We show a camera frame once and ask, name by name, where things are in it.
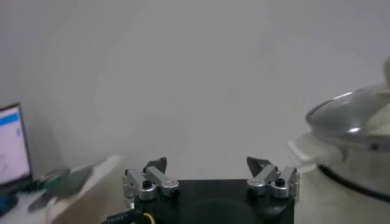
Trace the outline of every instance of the black cable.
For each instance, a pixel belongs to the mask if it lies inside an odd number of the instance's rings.
[[[337,173],[334,173],[333,171],[331,171],[329,168],[326,168],[325,166],[318,166],[318,168],[327,177],[331,178],[332,180],[335,180],[336,182],[338,182],[341,185],[344,185],[345,187],[348,187],[352,190],[355,190],[361,194],[364,194],[364,195],[379,199],[381,201],[385,201],[385,202],[390,203],[390,196],[389,195],[382,194],[382,193],[379,193],[377,191],[373,191],[373,190],[370,190],[368,188],[357,185],[357,184],[343,178],[342,176],[338,175]]]
[[[142,218],[142,209],[132,209],[127,212],[122,212],[116,215],[107,217],[107,220],[101,224],[129,224]]]

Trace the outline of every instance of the wire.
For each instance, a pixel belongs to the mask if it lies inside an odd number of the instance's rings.
[[[150,221],[151,221],[151,224],[155,224],[155,222],[154,222],[154,219],[153,219],[153,216],[152,215],[150,215],[149,213],[144,213],[143,214],[144,216],[146,216]]]

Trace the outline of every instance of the white table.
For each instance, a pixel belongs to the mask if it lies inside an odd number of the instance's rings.
[[[98,199],[102,201],[102,199],[105,198],[103,194],[109,194],[108,191],[102,189],[101,187],[99,187],[99,185],[104,185],[104,182],[107,182],[107,180],[110,179],[111,175],[116,178],[119,177],[120,179],[120,176],[117,177],[117,175],[114,175],[114,171],[119,172],[117,168],[119,167],[121,160],[121,156],[111,156],[100,164],[94,166],[93,174],[91,175],[91,177],[89,177],[88,181],[85,183],[85,185],[78,194],[57,202],[55,202],[55,200],[51,200],[45,208],[37,212],[29,213],[27,209],[31,203],[33,203],[41,194],[43,194],[43,192],[18,195],[18,205],[13,208],[8,214],[0,218],[0,224],[44,224],[53,222],[70,223],[70,219],[82,219],[82,217],[85,216],[82,214],[88,213],[88,209],[83,209],[83,211],[80,212],[81,214],[77,215],[74,215],[75,211],[72,212],[72,209],[74,209],[72,207],[85,206],[83,205],[85,203],[88,205],[88,208],[96,206],[96,210],[100,209],[99,212],[101,212],[101,207],[103,207],[102,204],[96,202],[89,203],[88,201],[84,200]],[[95,220],[101,219],[99,215],[102,214],[96,214],[94,216]]]

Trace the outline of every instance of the white wall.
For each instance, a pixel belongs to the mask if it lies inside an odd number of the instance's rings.
[[[177,178],[290,163],[320,101],[382,81],[386,0],[12,0],[37,172],[117,153]]]

